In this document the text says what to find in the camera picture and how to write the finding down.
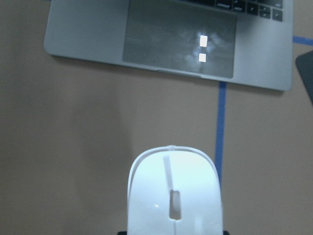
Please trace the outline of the white computer mouse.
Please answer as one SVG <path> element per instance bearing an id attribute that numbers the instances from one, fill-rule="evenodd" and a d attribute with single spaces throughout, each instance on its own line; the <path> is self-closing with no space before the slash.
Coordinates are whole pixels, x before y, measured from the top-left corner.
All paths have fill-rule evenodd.
<path id="1" fill-rule="evenodd" d="M 133 162 L 127 188 L 129 235 L 221 235 L 223 204 L 212 160 L 202 151 L 164 146 Z"/>

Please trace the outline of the black mouse pad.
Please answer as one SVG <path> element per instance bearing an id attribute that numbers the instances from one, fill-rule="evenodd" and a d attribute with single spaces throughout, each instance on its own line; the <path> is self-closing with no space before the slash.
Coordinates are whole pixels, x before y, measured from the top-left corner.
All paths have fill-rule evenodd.
<path id="1" fill-rule="evenodd" d="M 313 102 L 313 51 L 299 55 L 295 64 L 306 88 L 307 94 Z"/>

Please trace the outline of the grey laptop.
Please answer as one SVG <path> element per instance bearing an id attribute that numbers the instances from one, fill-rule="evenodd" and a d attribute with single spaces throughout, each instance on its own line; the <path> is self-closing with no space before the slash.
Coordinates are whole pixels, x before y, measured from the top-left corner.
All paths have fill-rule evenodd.
<path id="1" fill-rule="evenodd" d="M 44 48 L 279 91 L 292 84 L 291 0 L 53 0 Z"/>

